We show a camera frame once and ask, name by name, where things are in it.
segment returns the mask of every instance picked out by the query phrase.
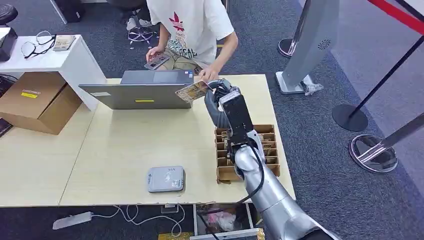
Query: shorts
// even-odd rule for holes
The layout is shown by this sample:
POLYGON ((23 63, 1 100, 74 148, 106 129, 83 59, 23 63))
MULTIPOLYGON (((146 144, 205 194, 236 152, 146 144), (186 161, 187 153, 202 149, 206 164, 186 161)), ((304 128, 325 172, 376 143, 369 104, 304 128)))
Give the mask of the shorts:
POLYGON ((162 64, 166 70, 192 70, 195 75, 199 75, 203 70, 195 61, 175 54, 169 48, 165 48, 163 53, 170 56, 170 59, 162 64))

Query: red rope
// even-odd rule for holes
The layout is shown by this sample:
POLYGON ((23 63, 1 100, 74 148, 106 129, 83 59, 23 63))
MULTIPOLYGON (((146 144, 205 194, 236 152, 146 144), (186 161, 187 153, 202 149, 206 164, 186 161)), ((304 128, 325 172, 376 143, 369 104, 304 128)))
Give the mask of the red rope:
POLYGON ((368 0, 368 2, 374 4, 385 13, 392 16, 399 22, 405 24, 412 30, 424 35, 424 22, 420 21, 419 19, 386 2, 386 0, 368 0))

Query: person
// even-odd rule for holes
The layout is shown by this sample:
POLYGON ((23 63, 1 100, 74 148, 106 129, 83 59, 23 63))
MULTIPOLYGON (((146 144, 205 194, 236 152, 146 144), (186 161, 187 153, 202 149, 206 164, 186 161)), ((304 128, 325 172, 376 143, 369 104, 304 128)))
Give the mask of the person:
POLYGON ((160 23, 159 43, 146 54, 170 56, 159 70, 192 70, 201 80, 218 79, 239 44, 220 0, 147 0, 151 23, 160 23), (217 40, 224 39, 218 57, 217 40))

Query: phone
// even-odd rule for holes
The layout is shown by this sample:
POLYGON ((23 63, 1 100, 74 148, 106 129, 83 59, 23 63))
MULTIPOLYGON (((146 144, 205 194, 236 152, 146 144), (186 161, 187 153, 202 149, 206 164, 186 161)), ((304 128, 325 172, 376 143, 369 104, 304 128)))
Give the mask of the phone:
POLYGON ((156 55, 150 62, 146 63, 144 67, 149 70, 155 70, 159 68, 160 65, 164 64, 164 62, 166 62, 170 58, 171 58, 170 56, 164 53, 160 53, 156 55))

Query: drawer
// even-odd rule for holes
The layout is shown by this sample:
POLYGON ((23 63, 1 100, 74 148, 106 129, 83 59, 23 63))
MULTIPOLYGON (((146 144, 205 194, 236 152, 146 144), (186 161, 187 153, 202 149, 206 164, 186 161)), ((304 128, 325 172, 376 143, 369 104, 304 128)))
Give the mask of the drawer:
MULTIPOLYGON (((225 208, 235 206, 235 204, 219 204, 217 208, 225 208)), ((197 209, 200 208, 200 205, 193 204, 193 218, 194 218, 194 236, 190 237, 190 240, 215 240, 211 234, 206 234, 206 226, 200 217, 196 214, 197 209)), ((252 203, 244 203, 239 207, 235 208, 234 211, 231 211, 232 214, 235 213, 235 222, 234 231, 224 231, 221 233, 215 233, 220 239, 235 239, 249 236, 257 236, 262 229, 254 228, 255 220, 257 219, 257 212, 252 203)), ((208 216, 203 215, 203 219, 208 222, 208 216)))

